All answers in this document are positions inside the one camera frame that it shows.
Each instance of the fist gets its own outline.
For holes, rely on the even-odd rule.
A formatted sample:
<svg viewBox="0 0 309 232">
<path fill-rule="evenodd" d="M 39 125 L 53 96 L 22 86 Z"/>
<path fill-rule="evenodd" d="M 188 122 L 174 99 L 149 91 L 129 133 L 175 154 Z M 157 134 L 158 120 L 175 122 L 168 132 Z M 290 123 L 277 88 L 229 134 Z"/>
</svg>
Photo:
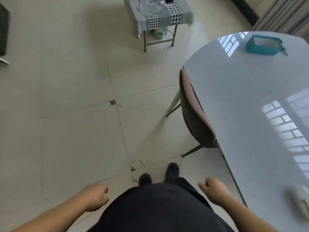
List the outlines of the fist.
<svg viewBox="0 0 309 232">
<path fill-rule="evenodd" d="M 206 178 L 205 183 L 199 182 L 198 186 L 212 203 L 220 207 L 233 198 L 225 184 L 216 178 Z"/>
<path fill-rule="evenodd" d="M 108 185 L 102 182 L 97 182 L 83 188 L 76 198 L 85 205 L 86 212 L 93 212 L 101 208 L 109 201 L 109 197 L 106 195 L 108 192 Z"/>
</svg>

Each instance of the pink cushion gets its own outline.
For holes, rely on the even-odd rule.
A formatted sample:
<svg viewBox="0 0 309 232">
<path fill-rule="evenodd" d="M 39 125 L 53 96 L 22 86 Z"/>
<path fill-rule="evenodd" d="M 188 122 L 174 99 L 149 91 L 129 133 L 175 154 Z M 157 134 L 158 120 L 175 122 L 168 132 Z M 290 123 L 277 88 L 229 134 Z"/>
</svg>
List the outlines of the pink cushion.
<svg viewBox="0 0 309 232">
<path fill-rule="evenodd" d="M 197 113 L 197 115 L 202 119 L 202 121 L 204 121 L 204 123 L 208 126 L 208 128 L 213 132 L 215 140 L 216 140 L 217 137 L 216 137 L 216 133 L 214 131 L 214 127 L 212 126 L 211 122 L 209 121 L 209 119 L 207 118 L 205 113 L 203 112 L 201 106 L 198 103 L 198 100 L 195 97 L 195 94 L 194 94 L 194 91 L 193 91 L 193 88 L 192 88 L 188 74 L 186 73 L 186 71 L 184 69 L 181 69 L 180 73 L 181 73 L 181 76 L 182 76 L 184 92 L 186 94 L 186 97 L 187 97 L 191 107 Z"/>
</svg>

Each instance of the black pants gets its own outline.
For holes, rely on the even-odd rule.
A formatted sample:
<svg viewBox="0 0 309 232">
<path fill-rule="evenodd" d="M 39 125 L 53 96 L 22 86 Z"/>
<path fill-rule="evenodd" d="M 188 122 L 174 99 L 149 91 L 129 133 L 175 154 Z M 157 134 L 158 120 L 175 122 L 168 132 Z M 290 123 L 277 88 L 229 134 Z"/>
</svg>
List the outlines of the black pants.
<svg viewBox="0 0 309 232">
<path fill-rule="evenodd" d="M 193 195 L 195 198 L 197 198 L 200 202 L 202 202 L 205 206 L 209 207 L 211 210 L 211 206 L 209 205 L 209 203 L 207 202 L 207 200 L 200 194 L 197 192 L 197 190 L 190 184 L 188 183 L 188 181 L 184 178 L 176 178 L 175 180 L 166 183 L 166 184 L 172 184 L 175 186 L 179 186 L 181 188 L 183 188 L 185 191 L 189 192 L 191 195 Z M 120 195 L 117 199 L 115 199 L 103 212 L 101 218 L 106 215 L 108 213 L 109 210 L 111 210 L 113 207 L 115 207 L 116 205 L 118 205 L 119 203 L 121 203 L 121 201 L 123 199 L 125 199 L 126 197 L 128 197 L 130 194 L 133 194 L 134 192 L 138 191 L 141 187 L 133 187 L 128 189 L 125 193 L 123 193 L 122 195 Z"/>
</svg>

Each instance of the white plastic object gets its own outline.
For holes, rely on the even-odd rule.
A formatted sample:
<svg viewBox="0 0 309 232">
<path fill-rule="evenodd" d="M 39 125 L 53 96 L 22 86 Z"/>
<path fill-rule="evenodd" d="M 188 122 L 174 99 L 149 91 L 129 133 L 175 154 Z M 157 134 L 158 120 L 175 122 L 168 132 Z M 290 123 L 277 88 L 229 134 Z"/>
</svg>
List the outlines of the white plastic object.
<svg viewBox="0 0 309 232">
<path fill-rule="evenodd" d="M 309 190 L 308 188 L 293 187 L 291 189 L 292 199 L 300 214 L 309 221 Z"/>
</svg>

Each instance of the teal tissue box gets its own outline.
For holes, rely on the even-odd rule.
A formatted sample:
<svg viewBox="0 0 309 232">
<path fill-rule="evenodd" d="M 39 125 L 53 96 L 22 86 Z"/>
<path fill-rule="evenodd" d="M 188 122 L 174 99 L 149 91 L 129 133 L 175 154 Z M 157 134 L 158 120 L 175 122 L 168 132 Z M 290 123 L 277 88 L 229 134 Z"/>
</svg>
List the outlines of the teal tissue box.
<svg viewBox="0 0 309 232">
<path fill-rule="evenodd" d="M 276 55 L 282 48 L 276 37 L 253 35 L 247 42 L 247 51 L 254 54 Z"/>
</svg>

